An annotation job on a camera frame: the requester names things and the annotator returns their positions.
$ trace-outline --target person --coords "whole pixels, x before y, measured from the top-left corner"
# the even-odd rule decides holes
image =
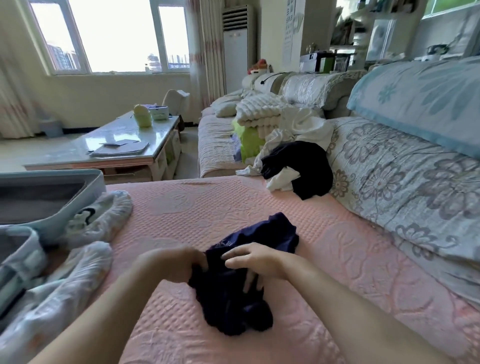
[[[419,334],[298,255],[251,243],[230,250],[222,258],[228,268],[248,268],[261,276],[290,282],[321,319],[349,364],[453,363]],[[142,254],[30,363],[118,363],[159,282],[187,282],[192,265],[208,269],[204,253],[191,247]]]

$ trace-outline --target air conditioner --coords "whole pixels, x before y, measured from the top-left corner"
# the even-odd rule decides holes
[[[247,71],[257,60],[257,21],[251,5],[223,10],[225,80],[227,93],[241,89]]]

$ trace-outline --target curtain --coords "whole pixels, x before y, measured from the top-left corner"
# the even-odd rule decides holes
[[[0,27],[0,136],[13,139],[34,136],[40,131],[36,109],[24,75],[6,42],[6,33]]]
[[[200,0],[209,102],[225,94],[222,9],[224,0]]]
[[[200,0],[188,0],[185,9],[187,21],[188,48],[190,50],[190,82],[192,87],[191,106],[195,112],[210,106],[208,96],[204,38],[201,27]]]

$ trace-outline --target stack of papers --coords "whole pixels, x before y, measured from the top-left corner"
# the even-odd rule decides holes
[[[128,154],[140,154],[148,146],[148,142],[123,139],[116,142],[102,143],[97,150],[90,153],[91,157],[115,157]]]

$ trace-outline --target coffee table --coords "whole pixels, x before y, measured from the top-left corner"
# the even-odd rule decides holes
[[[178,116],[171,116],[167,120],[153,121],[151,128],[139,128],[130,111],[88,134],[66,142],[58,149],[34,157],[33,162],[24,164],[24,167],[26,170],[100,169],[104,172],[106,183],[172,179],[180,155],[180,139],[175,130],[178,123]],[[112,157],[89,155],[102,146],[101,143],[123,139],[149,144],[139,154]]]

